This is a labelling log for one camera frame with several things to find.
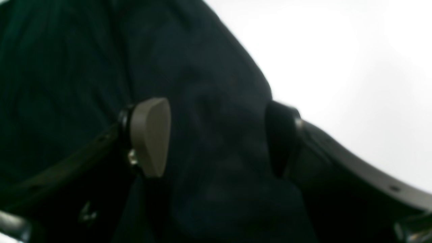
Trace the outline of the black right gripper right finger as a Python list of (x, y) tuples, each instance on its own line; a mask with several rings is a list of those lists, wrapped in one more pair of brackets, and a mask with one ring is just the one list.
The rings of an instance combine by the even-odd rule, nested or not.
[(301, 191), (319, 242), (431, 242), (431, 193), (366, 163), (294, 107), (270, 101), (265, 130), (272, 171)]

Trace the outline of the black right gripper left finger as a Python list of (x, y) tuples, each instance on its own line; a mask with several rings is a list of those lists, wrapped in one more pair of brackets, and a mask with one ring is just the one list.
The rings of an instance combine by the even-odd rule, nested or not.
[(1, 242), (109, 243), (135, 178), (163, 177), (170, 133), (167, 98), (125, 107), (78, 152), (1, 190)]

